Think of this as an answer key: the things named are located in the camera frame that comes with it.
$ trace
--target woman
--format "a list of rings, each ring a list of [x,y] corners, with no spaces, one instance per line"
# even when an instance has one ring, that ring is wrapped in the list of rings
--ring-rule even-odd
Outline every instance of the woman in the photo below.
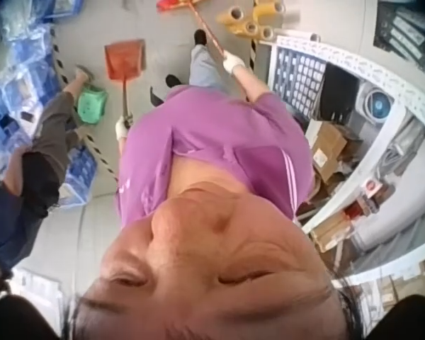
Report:
[[[347,313],[292,220],[310,148],[285,104],[240,58],[230,98],[195,32],[190,86],[127,132],[123,229],[81,299],[75,339],[348,339]]]

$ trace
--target floor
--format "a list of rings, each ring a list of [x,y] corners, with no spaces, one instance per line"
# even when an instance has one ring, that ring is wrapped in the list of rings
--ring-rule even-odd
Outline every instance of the floor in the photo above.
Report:
[[[236,0],[247,13],[252,0]],[[205,0],[198,5],[199,11],[210,24],[224,48],[248,60],[250,42],[229,34],[226,28],[215,22],[216,15],[230,5],[222,1]],[[193,47],[193,32],[198,28],[193,14],[188,9],[157,13],[154,0],[85,0],[81,15],[58,23],[55,27],[55,43],[59,53],[56,63],[60,74],[73,77],[76,64],[88,67],[95,74],[94,85],[108,92],[104,119],[95,127],[96,144],[114,171],[118,170],[118,153],[115,141],[115,122],[122,113],[121,85],[108,80],[104,61],[104,46],[129,39],[144,39],[146,42],[146,70],[142,76],[130,82],[128,91],[129,109],[137,121],[151,111],[149,88],[154,87],[158,96],[165,97],[168,88],[165,76],[173,73],[181,81],[188,81],[190,51]],[[219,60],[217,51],[212,53]],[[233,81],[225,73],[224,79],[232,93],[238,94]],[[102,168],[95,182],[93,194],[103,195],[115,191],[115,181]]]
[[[252,0],[236,0],[234,3],[247,11],[252,7]],[[146,41],[147,68],[129,86],[129,107],[135,121],[152,109],[150,86],[163,98],[168,91],[164,83],[168,73],[174,73],[181,81],[188,80],[190,50],[197,23],[188,11],[160,14],[154,4],[154,0],[85,0],[79,17],[55,27],[55,44],[59,50],[55,58],[63,65],[62,69],[57,66],[60,76],[71,79],[74,65],[82,64],[95,74],[94,84],[108,92],[105,117],[93,129],[93,136],[115,171],[118,170],[118,147],[114,127],[122,113],[122,97],[120,84],[107,79],[103,46],[132,38]],[[224,48],[247,61],[250,42],[234,37],[215,23],[214,17],[228,6],[222,1],[205,0],[198,8]],[[264,81],[269,54],[268,47],[259,47],[256,73]],[[229,76],[223,74],[223,79],[232,94],[240,95]],[[115,191],[115,180],[101,168],[94,182],[94,199],[90,204],[84,208],[53,212],[40,229],[33,253],[19,267],[59,280],[67,295],[83,293],[98,275],[100,260],[119,233],[120,223],[113,199]]]

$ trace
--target eye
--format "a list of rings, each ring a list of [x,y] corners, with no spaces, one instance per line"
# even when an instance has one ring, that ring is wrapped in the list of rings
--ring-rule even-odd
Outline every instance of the eye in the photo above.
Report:
[[[111,282],[117,283],[118,285],[124,285],[126,287],[142,287],[147,283],[147,280],[132,276],[117,276],[112,278]]]
[[[237,278],[233,277],[219,277],[219,283],[223,285],[240,285],[241,283],[245,283],[247,281],[257,280],[259,278],[263,278],[264,276],[268,276],[273,274],[270,271],[254,271],[245,276],[240,276]]]

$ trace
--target person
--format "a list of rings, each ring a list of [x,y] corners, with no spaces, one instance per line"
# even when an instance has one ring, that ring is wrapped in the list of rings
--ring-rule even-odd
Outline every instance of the person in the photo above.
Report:
[[[11,155],[0,186],[0,270],[11,269],[29,256],[49,209],[58,203],[60,186],[69,165],[68,152],[85,135],[86,127],[69,132],[73,105],[91,75],[77,67],[76,78],[45,107],[33,146],[22,146]]]
[[[189,85],[116,125],[122,230],[74,339],[349,339],[346,299],[293,222],[313,177],[302,130],[226,52],[249,103],[229,97],[205,32],[194,40]]]

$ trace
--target pink shirt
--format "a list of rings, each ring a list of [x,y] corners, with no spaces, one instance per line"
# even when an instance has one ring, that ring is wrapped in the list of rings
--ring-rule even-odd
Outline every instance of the pink shirt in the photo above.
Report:
[[[290,219],[313,178],[307,140],[275,94],[250,104],[220,91],[178,86],[129,131],[120,161],[122,226],[166,200],[174,154],[228,171]]]

